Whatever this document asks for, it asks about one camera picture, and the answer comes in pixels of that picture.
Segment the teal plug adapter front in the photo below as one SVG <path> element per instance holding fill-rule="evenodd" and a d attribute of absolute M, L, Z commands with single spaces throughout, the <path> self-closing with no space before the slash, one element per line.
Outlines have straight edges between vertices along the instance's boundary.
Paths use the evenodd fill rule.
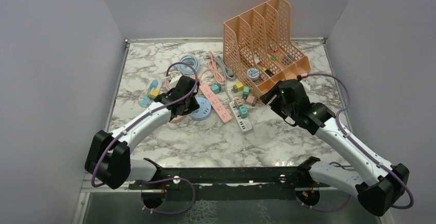
<path fill-rule="evenodd" d="M 240 106 L 239 109 L 238 109 L 238 112 L 239 112 L 239 116 L 242 119 L 247 118 L 247 116 L 248 116 L 248 109 L 246 108 L 245 105 Z"/>

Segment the teal plug adapter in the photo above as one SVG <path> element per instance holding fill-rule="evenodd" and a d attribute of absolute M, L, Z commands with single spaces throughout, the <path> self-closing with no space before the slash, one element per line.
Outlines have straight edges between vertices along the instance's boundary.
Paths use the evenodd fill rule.
<path fill-rule="evenodd" d="M 248 109 L 246 108 L 245 105 L 240 106 L 239 109 L 238 109 L 238 112 L 239 112 L 239 116 L 242 119 L 247 118 L 247 116 L 248 116 Z"/>
<path fill-rule="evenodd" d="M 221 87 L 220 84 L 213 84 L 213 85 L 210 86 L 210 88 L 211 88 L 211 90 L 212 90 L 212 92 L 213 92 L 214 94 L 218 94 L 218 93 L 220 93 L 221 90 L 222 90 L 222 87 Z"/>

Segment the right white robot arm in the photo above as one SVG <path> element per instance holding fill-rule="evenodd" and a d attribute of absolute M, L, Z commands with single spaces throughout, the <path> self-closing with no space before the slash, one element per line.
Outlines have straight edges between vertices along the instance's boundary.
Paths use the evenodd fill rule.
<path fill-rule="evenodd" d="M 333 186 L 357 198 L 362 207 L 375 216 L 383 216 L 407 192 L 409 169 L 402 163 L 393 165 L 376 155 L 345 128 L 332 110 L 322 103 L 311 102 L 298 80 L 278 81 L 260 99 L 281 118 L 291 118 L 293 126 L 327 143 L 354 169 L 346 171 L 310 159 L 308 165 L 297 172 L 297 181 L 302 186 L 314 182 Z"/>

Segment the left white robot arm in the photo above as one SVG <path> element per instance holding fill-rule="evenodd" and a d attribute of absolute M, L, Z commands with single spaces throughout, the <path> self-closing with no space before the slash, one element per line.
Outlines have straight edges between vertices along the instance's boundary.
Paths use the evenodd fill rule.
<path fill-rule="evenodd" d="M 93 187 L 119 188 L 129 180 L 142 180 L 149 188 L 161 184 L 161 173 L 151 160 L 134 162 L 131 152 L 147 136 L 177 116 L 199 109 L 195 98 L 199 80 L 182 76 L 176 86 L 159 94 L 150 106 L 129 123 L 111 132 L 98 131 L 91 142 L 84 169 L 91 174 Z"/>

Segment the teal plug adapter behind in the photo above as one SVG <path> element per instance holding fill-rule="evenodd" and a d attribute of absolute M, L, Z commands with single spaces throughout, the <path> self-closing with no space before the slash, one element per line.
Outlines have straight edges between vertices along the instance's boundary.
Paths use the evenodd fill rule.
<path fill-rule="evenodd" d="M 220 84 L 213 84 L 213 85 L 210 86 L 210 88 L 211 88 L 211 90 L 212 90 L 212 92 L 213 92 L 214 94 L 218 94 L 218 93 L 220 93 L 221 90 L 222 90 L 222 87 L 221 87 Z"/>

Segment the yellow plug adapter left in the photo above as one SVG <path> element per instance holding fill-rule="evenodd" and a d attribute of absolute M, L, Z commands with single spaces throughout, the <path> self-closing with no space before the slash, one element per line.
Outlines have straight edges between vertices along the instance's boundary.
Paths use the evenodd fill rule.
<path fill-rule="evenodd" d="M 157 90 L 157 89 L 153 89 L 153 90 L 151 90 L 151 91 L 149 92 L 148 97 L 149 97 L 151 100 L 154 100 L 154 99 L 157 98 L 159 95 L 160 95 L 160 91 Z"/>

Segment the yellow plug adapter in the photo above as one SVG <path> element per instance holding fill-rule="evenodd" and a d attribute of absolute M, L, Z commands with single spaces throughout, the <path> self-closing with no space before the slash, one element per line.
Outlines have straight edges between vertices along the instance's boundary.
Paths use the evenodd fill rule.
<path fill-rule="evenodd" d="M 153 89 L 153 90 L 151 90 L 151 91 L 149 92 L 148 97 L 149 97 L 151 100 L 154 100 L 154 99 L 157 98 L 159 95 L 160 95 L 160 91 L 157 90 L 157 89 Z"/>
<path fill-rule="evenodd" d="M 244 89 L 244 85 L 241 82 L 236 83 L 232 86 L 232 91 L 234 93 L 239 93 L 239 92 L 243 91 L 243 89 Z"/>

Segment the dark green plug adapter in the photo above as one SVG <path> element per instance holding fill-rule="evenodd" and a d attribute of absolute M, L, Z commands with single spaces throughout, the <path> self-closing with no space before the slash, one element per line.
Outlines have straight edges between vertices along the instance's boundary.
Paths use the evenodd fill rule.
<path fill-rule="evenodd" d="M 242 90 L 242 98 L 246 100 L 250 95 L 250 88 L 248 86 L 244 86 Z"/>

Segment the yellow plug adapter centre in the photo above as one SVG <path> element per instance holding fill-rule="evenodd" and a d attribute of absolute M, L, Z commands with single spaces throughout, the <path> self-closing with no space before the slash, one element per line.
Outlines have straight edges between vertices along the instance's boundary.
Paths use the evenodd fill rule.
<path fill-rule="evenodd" d="M 244 89 L 244 85 L 241 82 L 236 83 L 232 86 L 232 91 L 234 93 L 239 93 L 239 92 L 243 91 L 243 89 Z"/>

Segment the pink round power strip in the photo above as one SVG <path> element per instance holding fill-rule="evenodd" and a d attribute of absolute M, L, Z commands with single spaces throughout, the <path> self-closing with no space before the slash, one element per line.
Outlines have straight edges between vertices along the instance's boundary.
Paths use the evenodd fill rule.
<path fill-rule="evenodd" d="M 184 118 L 185 118 L 185 116 L 176 116 L 170 121 L 170 123 L 174 124 L 174 123 L 181 122 Z"/>

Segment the blue round power strip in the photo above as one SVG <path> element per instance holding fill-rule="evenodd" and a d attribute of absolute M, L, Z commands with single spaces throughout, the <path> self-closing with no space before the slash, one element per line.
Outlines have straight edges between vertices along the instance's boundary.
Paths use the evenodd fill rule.
<path fill-rule="evenodd" d="M 196 121 L 206 120 L 212 112 L 211 104 L 209 100 L 203 97 L 196 97 L 196 100 L 197 103 L 199 104 L 199 109 L 190 113 L 189 116 L 191 119 Z"/>

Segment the blue oval power strip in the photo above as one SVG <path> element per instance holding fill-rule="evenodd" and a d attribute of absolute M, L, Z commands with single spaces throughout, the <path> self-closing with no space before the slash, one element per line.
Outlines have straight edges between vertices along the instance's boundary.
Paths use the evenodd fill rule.
<path fill-rule="evenodd" d="M 153 100 L 149 97 L 152 90 L 160 90 L 162 81 L 158 79 L 151 80 L 138 98 L 138 105 L 142 108 L 148 108 Z"/>

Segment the blue patterned round tin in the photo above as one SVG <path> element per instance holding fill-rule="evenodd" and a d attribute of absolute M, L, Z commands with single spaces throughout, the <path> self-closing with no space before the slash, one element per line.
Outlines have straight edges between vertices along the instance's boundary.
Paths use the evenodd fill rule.
<path fill-rule="evenodd" d="M 257 68 L 249 68 L 246 74 L 253 82 L 256 82 L 260 77 L 260 71 Z"/>

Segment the white power strip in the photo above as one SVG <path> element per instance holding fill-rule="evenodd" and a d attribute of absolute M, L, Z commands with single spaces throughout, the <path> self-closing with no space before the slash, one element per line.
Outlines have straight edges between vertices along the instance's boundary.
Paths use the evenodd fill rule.
<path fill-rule="evenodd" d="M 237 124 L 239 125 L 241 131 L 245 133 L 245 132 L 248 132 L 248 131 L 252 130 L 252 125 L 251 125 L 251 123 L 250 123 L 248 117 L 245 118 L 245 119 L 242 119 L 242 118 L 239 116 L 238 109 L 236 109 L 236 107 L 235 107 L 233 101 L 231 101 L 231 102 L 229 103 L 229 106 L 230 106 L 230 109 L 231 109 L 232 113 L 233 113 L 234 116 L 235 116 L 235 119 L 236 119 Z"/>

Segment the orange mesh file organizer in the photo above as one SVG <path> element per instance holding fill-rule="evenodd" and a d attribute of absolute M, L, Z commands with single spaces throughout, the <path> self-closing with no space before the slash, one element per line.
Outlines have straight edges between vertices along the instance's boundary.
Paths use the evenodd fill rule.
<path fill-rule="evenodd" d="M 224 22 L 224 63 L 257 98 L 278 81 L 311 71 L 308 57 L 291 42 L 291 13 L 286 0 L 269 0 Z M 249 68 L 260 71 L 256 82 Z"/>

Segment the black mounting rail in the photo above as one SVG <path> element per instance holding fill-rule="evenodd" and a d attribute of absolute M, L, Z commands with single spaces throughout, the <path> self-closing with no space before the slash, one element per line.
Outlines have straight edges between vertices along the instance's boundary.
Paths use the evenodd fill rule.
<path fill-rule="evenodd" d="M 296 190 L 318 184 L 309 169 L 319 159 L 309 157 L 298 166 L 158 168 L 151 181 L 135 180 L 130 190 L 143 200 L 296 200 Z"/>

